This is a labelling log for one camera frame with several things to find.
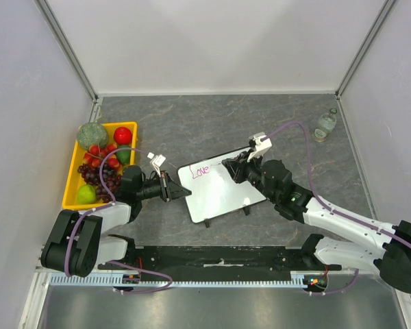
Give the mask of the white whiteboard black frame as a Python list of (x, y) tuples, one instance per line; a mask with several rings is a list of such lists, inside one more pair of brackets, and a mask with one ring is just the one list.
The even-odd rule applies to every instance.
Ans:
[(212, 164), (238, 156), (248, 148), (233, 151), (186, 164), (177, 170), (181, 185), (190, 190), (186, 197), (188, 213), (193, 223), (225, 215), (266, 200), (249, 182), (235, 183), (224, 166)]

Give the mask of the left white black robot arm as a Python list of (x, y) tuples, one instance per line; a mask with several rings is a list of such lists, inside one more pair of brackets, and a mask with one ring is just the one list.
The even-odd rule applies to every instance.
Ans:
[(116, 226), (135, 220), (142, 201), (160, 198), (164, 202), (188, 197), (192, 192), (161, 171), (147, 179), (141, 168), (133, 165), (123, 170), (116, 200), (86, 211), (64, 209), (58, 214), (43, 247), (40, 264), (66, 276), (85, 278), (100, 264), (113, 260), (121, 269), (136, 264), (132, 241), (119, 236), (102, 235)]

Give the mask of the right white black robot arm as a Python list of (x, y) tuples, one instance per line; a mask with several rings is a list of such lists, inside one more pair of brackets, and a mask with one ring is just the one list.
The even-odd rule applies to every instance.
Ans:
[(397, 225), (356, 214), (319, 197), (292, 180), (280, 160), (249, 159), (247, 152), (222, 161), (231, 179), (248, 182), (285, 219), (322, 228), (342, 237), (336, 241), (311, 235), (300, 252), (306, 269), (320, 265), (352, 267), (376, 273), (392, 288), (411, 294), (411, 223)]

